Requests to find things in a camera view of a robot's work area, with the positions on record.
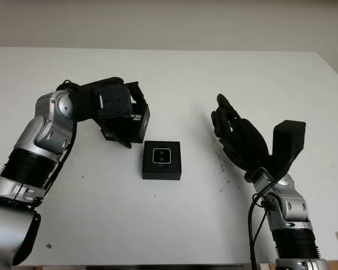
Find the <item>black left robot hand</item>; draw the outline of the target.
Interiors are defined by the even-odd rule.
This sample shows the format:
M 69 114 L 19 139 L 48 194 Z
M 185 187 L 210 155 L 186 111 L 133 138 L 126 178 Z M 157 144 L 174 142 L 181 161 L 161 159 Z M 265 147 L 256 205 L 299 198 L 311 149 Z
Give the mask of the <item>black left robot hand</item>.
M 107 141 L 129 149 L 133 143 L 143 143 L 150 111 L 139 82 L 112 77 L 70 87 L 76 121 L 94 120 Z

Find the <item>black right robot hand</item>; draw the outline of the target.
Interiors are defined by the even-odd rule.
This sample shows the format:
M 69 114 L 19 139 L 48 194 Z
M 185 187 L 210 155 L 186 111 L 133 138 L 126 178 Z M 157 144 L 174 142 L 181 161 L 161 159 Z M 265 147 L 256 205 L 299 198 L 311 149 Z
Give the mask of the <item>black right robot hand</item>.
M 211 113 L 215 136 L 229 160 L 251 177 L 267 159 L 269 150 L 261 133 L 247 119 L 241 118 L 223 94 L 217 96 L 218 108 Z

